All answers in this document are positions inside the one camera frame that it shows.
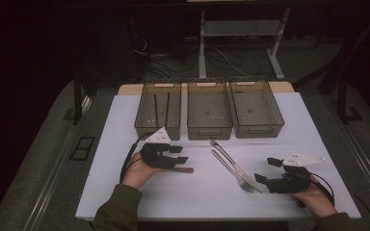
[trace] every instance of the metal fork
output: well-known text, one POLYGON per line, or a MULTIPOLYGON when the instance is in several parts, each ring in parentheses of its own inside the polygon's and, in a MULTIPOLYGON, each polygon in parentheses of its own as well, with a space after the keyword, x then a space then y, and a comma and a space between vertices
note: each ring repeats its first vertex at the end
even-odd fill
POLYGON ((218 161, 220 161, 222 163, 222 165, 224 165, 227 170, 230 171, 230 173, 232 173, 234 175, 234 177, 236 177, 236 180, 237 180, 237 184, 240 186, 240 188, 242 188, 243 190, 249 192, 249 193, 254 193, 255 189, 249 185, 246 181, 244 181, 242 178, 240 178, 236 172, 224 161, 224 159, 218 154, 218 152, 216 152, 215 150, 211 150, 212 154, 216 157, 216 159, 218 159, 218 161))

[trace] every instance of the person's hand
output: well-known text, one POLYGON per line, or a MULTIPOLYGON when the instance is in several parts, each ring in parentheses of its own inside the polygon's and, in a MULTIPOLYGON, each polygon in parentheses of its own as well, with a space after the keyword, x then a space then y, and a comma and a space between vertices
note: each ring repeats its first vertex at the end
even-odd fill
POLYGON ((131 157, 128 165, 129 168, 125 172, 124 179, 121 183, 134 189, 139 189, 151 176, 164 171, 161 168, 150 167, 144 163, 139 152, 131 157))
MULTIPOLYGON (((311 176, 311 180, 318 182, 313 176, 311 176)), ((299 199, 316 218, 337 213, 327 196, 313 183, 304 192, 290 193, 290 195, 293 200, 299 199)))

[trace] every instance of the white table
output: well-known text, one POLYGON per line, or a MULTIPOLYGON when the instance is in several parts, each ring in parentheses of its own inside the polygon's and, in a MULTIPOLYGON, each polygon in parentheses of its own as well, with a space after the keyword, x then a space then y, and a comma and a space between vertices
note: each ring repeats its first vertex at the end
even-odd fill
MULTIPOLYGON (((233 157, 241 168, 254 179, 259 173, 279 178, 281 167, 267 165, 266 159, 285 158, 290 151, 326 158, 321 165, 307 169, 324 177, 335 193, 336 208, 351 218, 360 213, 346 189, 318 131, 298 93, 275 93, 285 121, 277 138, 236 139, 218 143, 233 157)), ((138 138, 134 120, 140 95, 117 95, 110 109, 85 189, 76 215, 93 220, 99 206, 106 202, 119 182, 122 163, 138 138)), ((193 167, 192 174, 162 172, 141 188, 144 197, 139 207, 140 220, 289 220, 312 218, 307 209, 297 207, 286 194, 248 193, 210 153, 209 141, 189 141, 186 126, 187 97, 182 95, 181 139, 172 141, 183 146, 180 156, 189 157, 184 167, 193 167)), ((138 150, 144 143, 141 141, 138 150)))

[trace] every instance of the clear plastic bin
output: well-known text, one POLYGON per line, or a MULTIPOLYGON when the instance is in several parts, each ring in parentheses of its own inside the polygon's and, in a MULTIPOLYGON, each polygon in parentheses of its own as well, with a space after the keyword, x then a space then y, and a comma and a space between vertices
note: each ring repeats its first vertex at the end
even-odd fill
POLYGON ((188 139, 229 140, 232 127, 226 80, 189 79, 188 139))
POLYGON ((165 127, 170 139, 180 139, 181 80, 147 79, 134 127, 140 137, 165 127))
POLYGON ((275 138, 284 125, 267 81, 250 77, 229 79, 236 138, 275 138))

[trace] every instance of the olive green sleeve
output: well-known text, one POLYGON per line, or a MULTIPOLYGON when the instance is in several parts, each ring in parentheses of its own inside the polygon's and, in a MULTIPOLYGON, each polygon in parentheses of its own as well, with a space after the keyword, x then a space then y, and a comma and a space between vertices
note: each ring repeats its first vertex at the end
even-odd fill
POLYGON ((134 188, 116 185, 110 199, 98 208, 93 230, 137 230, 137 210, 142 196, 134 188))
POLYGON ((360 231, 346 213, 334 214, 317 220, 321 231, 360 231))

